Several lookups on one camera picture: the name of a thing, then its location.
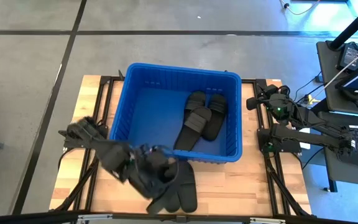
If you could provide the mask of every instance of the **concrete floor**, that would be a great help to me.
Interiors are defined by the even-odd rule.
[[[71,30],[80,2],[0,0],[0,29]],[[293,2],[291,8],[302,11],[310,4]],[[293,16],[281,10],[279,0],[88,0],[80,30],[341,31],[353,18],[344,3],[321,3],[304,16]],[[326,39],[77,36],[23,212],[48,209],[62,153],[57,131],[71,120],[83,75],[116,75],[118,69],[124,73],[134,62],[229,70],[242,78],[280,78],[294,97],[295,90],[319,72],[316,42]],[[0,141],[6,144],[0,150],[0,215],[9,213],[67,41],[67,35],[0,35]],[[316,86],[309,85],[298,96]],[[338,183],[338,193],[322,191],[328,185],[323,166],[308,166],[304,177],[313,214],[358,221],[358,185]]]

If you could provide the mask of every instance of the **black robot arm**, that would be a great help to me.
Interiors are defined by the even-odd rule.
[[[70,124],[66,131],[59,133],[65,137],[65,147],[94,149],[95,158],[99,159],[103,169],[120,182],[128,180],[143,197],[152,198],[152,203],[147,207],[148,213],[155,214],[163,209],[181,181],[177,178],[179,163],[168,162],[162,147],[143,145],[132,148],[124,141],[104,139],[98,125],[91,118],[83,118]],[[97,163],[94,160],[70,196],[57,210],[68,209],[92,170],[97,169],[95,164]],[[169,170],[177,172],[167,177],[165,174]]]
[[[285,94],[285,91],[281,92],[280,88],[274,85],[268,86],[258,94],[257,98],[248,99],[247,109],[252,110],[258,104],[264,104],[278,121],[278,124],[273,124],[270,129],[260,129],[258,132],[264,151],[274,152],[288,140],[327,147],[338,156],[350,156],[356,151],[356,143],[352,140],[352,133],[348,127],[340,127],[318,118],[312,111],[296,104]],[[313,128],[324,135],[289,129],[285,126],[288,123],[296,129]]]

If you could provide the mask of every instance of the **wooden tabletop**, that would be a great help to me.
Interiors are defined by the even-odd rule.
[[[99,81],[100,76],[97,75],[83,77],[73,122],[93,114]],[[269,84],[280,86],[281,81],[267,80],[267,85]],[[107,122],[109,127],[114,119],[122,86],[123,82],[114,82]],[[106,92],[107,90],[103,91],[99,118]],[[195,171],[198,197],[198,208],[192,215],[272,215],[264,159],[257,142],[257,112],[246,109],[246,99],[253,95],[252,85],[242,84],[242,157],[237,162],[226,164],[190,162]],[[264,123],[268,127],[265,113]],[[63,158],[50,208],[58,207],[77,184],[83,156],[84,149],[74,149]],[[302,208],[311,213],[299,161],[290,153],[280,153],[280,157],[287,188]],[[80,208],[85,206],[87,188],[86,185]],[[277,186],[275,188],[278,210],[283,213],[280,191]],[[149,203],[150,200],[143,198],[128,182],[121,184],[99,166],[91,207],[93,212],[146,213]]]

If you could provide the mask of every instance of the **black sandal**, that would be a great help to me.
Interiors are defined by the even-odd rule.
[[[168,201],[165,209],[167,212],[172,213],[181,207],[181,209],[186,213],[194,212],[197,209],[197,191],[194,170],[187,161],[178,162],[180,170],[177,178],[180,179],[180,186],[178,188],[178,192],[173,194],[171,199]],[[165,175],[170,176],[175,173],[176,169],[174,168],[166,172]]]
[[[190,111],[175,141],[174,149],[190,151],[201,137],[204,127],[210,121],[212,112],[205,107]]]
[[[205,99],[205,93],[202,91],[195,91],[191,93],[191,95],[187,98],[186,101],[183,122],[186,121],[192,110],[194,110],[195,108],[199,108],[200,106],[205,106]]]
[[[227,102],[225,97],[220,94],[214,94],[209,100],[208,108],[212,111],[212,117],[204,128],[203,138],[207,141],[214,141],[226,116]]]

